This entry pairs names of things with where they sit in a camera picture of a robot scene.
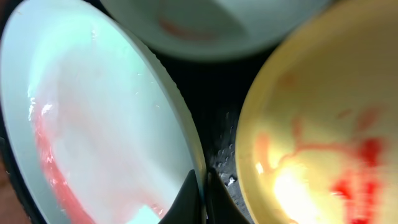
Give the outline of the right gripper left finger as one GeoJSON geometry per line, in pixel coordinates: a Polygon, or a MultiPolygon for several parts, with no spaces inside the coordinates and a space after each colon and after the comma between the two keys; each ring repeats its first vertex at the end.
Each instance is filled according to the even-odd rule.
{"type": "Polygon", "coordinates": [[[190,170],[171,208],[159,224],[201,224],[201,199],[194,170],[190,170]]]}

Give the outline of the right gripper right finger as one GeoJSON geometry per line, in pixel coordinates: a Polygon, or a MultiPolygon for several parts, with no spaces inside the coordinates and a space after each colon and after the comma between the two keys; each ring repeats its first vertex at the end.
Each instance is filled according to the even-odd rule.
{"type": "Polygon", "coordinates": [[[214,168],[206,174],[206,212],[209,224],[249,224],[214,168]]]}

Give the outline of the yellow plate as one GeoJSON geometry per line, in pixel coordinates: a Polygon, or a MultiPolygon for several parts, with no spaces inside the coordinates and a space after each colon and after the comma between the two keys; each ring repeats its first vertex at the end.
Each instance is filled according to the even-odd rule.
{"type": "Polygon", "coordinates": [[[255,223],[397,222],[397,0],[340,1],[278,46],[236,168],[255,223]]]}

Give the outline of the pale green plate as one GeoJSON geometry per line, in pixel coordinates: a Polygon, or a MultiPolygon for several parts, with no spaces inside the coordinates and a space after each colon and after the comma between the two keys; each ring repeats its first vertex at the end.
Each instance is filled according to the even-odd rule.
{"type": "Polygon", "coordinates": [[[149,47],[193,61],[252,55],[280,42],[331,0],[100,0],[149,47]]]}
{"type": "Polygon", "coordinates": [[[159,223],[205,161],[158,58],[106,9],[21,1],[1,37],[7,148],[35,223],[159,223]]]}

